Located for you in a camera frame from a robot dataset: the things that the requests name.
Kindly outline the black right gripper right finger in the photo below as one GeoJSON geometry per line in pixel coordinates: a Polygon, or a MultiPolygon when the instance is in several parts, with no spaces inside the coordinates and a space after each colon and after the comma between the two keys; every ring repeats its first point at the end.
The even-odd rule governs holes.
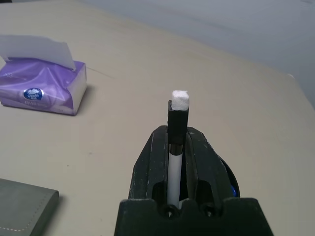
{"type": "Polygon", "coordinates": [[[188,198],[198,204],[221,204],[234,197],[234,174],[205,135],[188,127],[185,144],[188,198]]]}

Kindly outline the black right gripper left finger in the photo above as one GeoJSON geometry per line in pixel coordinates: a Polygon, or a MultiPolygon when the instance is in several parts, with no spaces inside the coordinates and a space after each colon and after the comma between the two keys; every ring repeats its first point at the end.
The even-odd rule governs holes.
{"type": "Polygon", "coordinates": [[[167,144],[167,126],[162,125],[151,133],[134,164],[129,199],[152,199],[166,204],[167,144]]]}

